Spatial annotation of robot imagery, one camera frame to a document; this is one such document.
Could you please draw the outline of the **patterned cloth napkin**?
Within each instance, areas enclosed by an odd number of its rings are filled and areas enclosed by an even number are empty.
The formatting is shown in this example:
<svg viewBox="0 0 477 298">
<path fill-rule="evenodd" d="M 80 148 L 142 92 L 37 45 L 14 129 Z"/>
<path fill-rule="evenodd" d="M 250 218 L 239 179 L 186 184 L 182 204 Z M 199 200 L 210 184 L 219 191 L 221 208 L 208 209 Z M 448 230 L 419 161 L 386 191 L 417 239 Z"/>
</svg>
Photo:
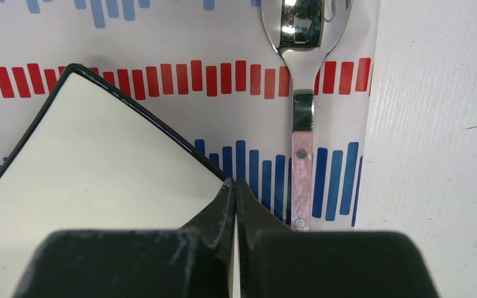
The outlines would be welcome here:
<svg viewBox="0 0 477 298">
<path fill-rule="evenodd" d="M 0 168 L 65 66 L 79 63 L 291 218 L 291 75 L 260 1 L 0 1 Z M 379 1 L 354 1 L 314 80 L 311 227 L 352 229 Z"/>
</svg>

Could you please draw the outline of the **silver spoon pink handle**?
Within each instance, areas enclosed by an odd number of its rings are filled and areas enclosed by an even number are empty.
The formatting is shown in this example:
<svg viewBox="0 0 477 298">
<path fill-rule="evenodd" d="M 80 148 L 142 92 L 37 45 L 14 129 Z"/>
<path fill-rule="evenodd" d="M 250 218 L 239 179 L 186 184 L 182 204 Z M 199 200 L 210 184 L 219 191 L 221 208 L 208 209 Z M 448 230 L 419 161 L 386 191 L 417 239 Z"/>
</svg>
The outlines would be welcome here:
<svg viewBox="0 0 477 298">
<path fill-rule="evenodd" d="M 311 223 L 316 75 L 342 38 L 352 7 L 350 0 L 261 3 L 265 33 L 291 76 L 291 229 L 299 232 Z"/>
</svg>

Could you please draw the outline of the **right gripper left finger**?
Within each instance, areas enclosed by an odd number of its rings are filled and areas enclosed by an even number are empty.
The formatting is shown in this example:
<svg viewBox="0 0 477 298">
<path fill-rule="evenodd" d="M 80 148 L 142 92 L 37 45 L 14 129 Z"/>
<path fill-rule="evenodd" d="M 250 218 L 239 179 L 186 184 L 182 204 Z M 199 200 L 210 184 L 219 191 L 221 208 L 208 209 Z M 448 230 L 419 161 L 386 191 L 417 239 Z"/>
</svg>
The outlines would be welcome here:
<svg viewBox="0 0 477 298">
<path fill-rule="evenodd" d="M 15 297 L 230 297 L 235 183 L 182 227 L 59 230 L 36 249 Z"/>
</svg>

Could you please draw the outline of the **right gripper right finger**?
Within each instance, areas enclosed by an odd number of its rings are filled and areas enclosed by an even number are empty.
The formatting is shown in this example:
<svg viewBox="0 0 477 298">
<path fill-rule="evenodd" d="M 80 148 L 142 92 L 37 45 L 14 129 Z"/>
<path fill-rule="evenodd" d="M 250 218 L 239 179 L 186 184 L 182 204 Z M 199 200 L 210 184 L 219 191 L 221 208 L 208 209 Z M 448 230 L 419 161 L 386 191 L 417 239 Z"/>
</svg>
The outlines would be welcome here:
<svg viewBox="0 0 477 298">
<path fill-rule="evenodd" d="M 437 297 L 397 232 L 294 232 L 235 183 L 242 297 Z"/>
</svg>

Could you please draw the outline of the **white square plate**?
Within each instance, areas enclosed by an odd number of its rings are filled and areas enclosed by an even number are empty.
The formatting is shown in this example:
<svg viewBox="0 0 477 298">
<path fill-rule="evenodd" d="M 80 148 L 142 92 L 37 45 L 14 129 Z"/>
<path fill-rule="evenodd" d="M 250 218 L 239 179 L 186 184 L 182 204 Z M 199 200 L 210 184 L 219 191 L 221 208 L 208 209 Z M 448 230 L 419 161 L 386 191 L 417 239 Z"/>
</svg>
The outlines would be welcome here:
<svg viewBox="0 0 477 298">
<path fill-rule="evenodd" d="M 178 228 L 225 179 L 135 100 L 68 65 L 0 167 L 0 297 L 51 233 Z"/>
</svg>

